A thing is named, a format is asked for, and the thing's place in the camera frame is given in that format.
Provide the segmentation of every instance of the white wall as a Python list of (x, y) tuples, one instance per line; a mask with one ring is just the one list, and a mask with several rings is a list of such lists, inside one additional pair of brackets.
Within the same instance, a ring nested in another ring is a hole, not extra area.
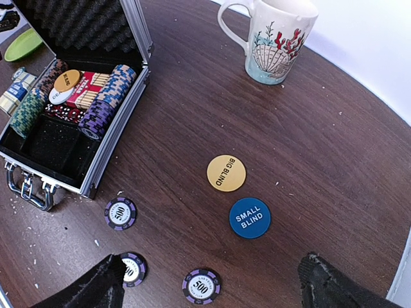
[[(306, 46), (366, 86), (411, 125), (411, 1), (311, 1), (320, 15)], [(247, 14), (244, 7), (236, 10)]]

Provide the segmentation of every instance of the poker chip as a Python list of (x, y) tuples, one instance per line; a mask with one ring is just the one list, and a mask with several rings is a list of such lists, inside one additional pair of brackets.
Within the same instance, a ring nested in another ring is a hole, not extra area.
[(43, 108), (43, 100), (29, 93), (12, 116), (10, 127), (22, 138), (27, 138), (31, 127), (43, 111)]
[(90, 139), (102, 140), (136, 78), (131, 67), (117, 65), (92, 101), (78, 129)]
[(230, 192), (239, 189), (245, 182), (247, 172), (240, 159), (231, 155), (220, 155), (210, 161), (207, 178), (219, 191)]
[(245, 239), (256, 239), (264, 235), (270, 224), (270, 209), (257, 198), (243, 198), (231, 208), (230, 226)]
[(209, 269), (195, 269), (183, 280), (182, 291), (193, 304), (210, 304), (220, 294), (221, 279)]
[(147, 273), (147, 263), (138, 253), (125, 252), (120, 255), (127, 269), (124, 275), (124, 287), (136, 287), (143, 282)]
[(126, 230), (136, 221), (136, 205), (128, 198), (117, 197), (107, 204), (104, 216), (107, 224), (114, 230)]
[(67, 90), (65, 92), (59, 92), (56, 88), (53, 88), (49, 94), (50, 103), (53, 105), (59, 105), (67, 101), (71, 95), (73, 95), (74, 88)]
[(54, 82), (54, 88), (59, 92), (65, 92), (74, 88), (80, 81), (81, 74), (76, 69), (61, 74)]
[(36, 88), (40, 89), (48, 97), (54, 87), (56, 79), (66, 72), (69, 66), (64, 61), (56, 59), (44, 73), (42, 78), (37, 82)]

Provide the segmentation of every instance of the case lid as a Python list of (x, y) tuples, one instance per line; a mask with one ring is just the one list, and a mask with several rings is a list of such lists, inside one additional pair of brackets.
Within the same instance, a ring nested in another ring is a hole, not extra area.
[(134, 19), (144, 18), (134, 0), (14, 0), (46, 45), (65, 61), (141, 67), (149, 40)]

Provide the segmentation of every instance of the chip stack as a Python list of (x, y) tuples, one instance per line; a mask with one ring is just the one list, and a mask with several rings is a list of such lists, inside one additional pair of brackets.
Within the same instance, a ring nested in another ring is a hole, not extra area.
[(46, 95), (46, 100), (50, 94), (50, 91), (54, 87), (56, 79), (64, 72), (69, 69), (69, 66), (59, 59), (55, 60), (53, 64), (50, 65), (47, 72), (43, 77), (37, 82), (36, 88), (40, 89)]
[(22, 138), (27, 138), (31, 127), (43, 111), (54, 81), (67, 69), (65, 62), (55, 60), (12, 116), (10, 126)]
[(131, 67), (117, 65), (85, 113), (78, 129), (90, 139), (102, 140), (136, 78), (137, 74)]

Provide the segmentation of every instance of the mug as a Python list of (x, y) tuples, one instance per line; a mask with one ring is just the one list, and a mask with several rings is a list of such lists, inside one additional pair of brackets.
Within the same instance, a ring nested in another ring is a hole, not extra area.
[[(250, 13), (249, 40), (231, 31), (222, 15), (232, 5)], [(267, 85), (284, 81), (318, 17), (310, 0), (226, 0), (218, 11), (218, 23), (245, 52), (245, 70)]]

